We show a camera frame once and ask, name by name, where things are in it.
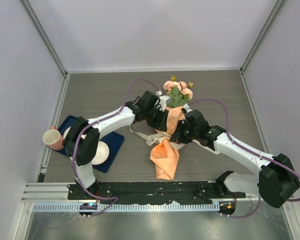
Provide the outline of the kraft wrapping paper sheet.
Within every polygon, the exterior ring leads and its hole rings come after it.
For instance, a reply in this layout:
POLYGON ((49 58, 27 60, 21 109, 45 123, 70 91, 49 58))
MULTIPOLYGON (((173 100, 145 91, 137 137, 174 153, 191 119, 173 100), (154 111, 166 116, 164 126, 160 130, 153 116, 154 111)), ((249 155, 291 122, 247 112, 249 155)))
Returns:
POLYGON ((155 175, 160 180, 173 180, 179 162, 179 149, 183 145, 170 142, 170 137, 175 133, 178 121, 182 121, 185 116, 182 112, 182 106, 167 108, 167 131, 157 131, 159 134, 165 134, 158 139, 158 144, 150 152, 150 160, 155 165, 155 175))

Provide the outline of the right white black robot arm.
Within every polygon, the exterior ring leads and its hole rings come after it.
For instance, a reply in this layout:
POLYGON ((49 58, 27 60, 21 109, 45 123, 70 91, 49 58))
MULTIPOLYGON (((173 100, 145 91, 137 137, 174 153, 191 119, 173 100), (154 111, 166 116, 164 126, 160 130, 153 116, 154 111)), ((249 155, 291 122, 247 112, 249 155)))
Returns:
POLYGON ((210 126, 198 110, 181 110, 184 119, 178 121, 171 141, 177 144, 196 143, 218 155, 237 161, 252 174, 227 171, 216 184, 216 193, 223 198, 233 192, 259 196, 268 205, 280 208, 300 188, 300 180, 290 159, 280 153, 273 156, 238 140, 218 125, 210 126))

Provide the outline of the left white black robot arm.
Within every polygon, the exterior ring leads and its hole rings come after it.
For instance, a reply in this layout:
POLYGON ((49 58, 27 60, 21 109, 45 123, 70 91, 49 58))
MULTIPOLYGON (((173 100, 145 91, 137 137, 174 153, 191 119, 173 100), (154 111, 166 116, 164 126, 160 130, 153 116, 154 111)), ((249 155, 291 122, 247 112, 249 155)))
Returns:
POLYGON ((91 119, 75 119, 64 137, 63 147, 72 159, 75 180, 80 185, 79 194, 83 198, 90 200, 97 192, 92 160, 97 153, 99 140, 115 130, 142 121, 146 121, 153 129, 165 132, 169 113, 166 105, 170 101, 167 95, 158 96, 147 90, 141 97, 125 102, 108 114, 91 119))

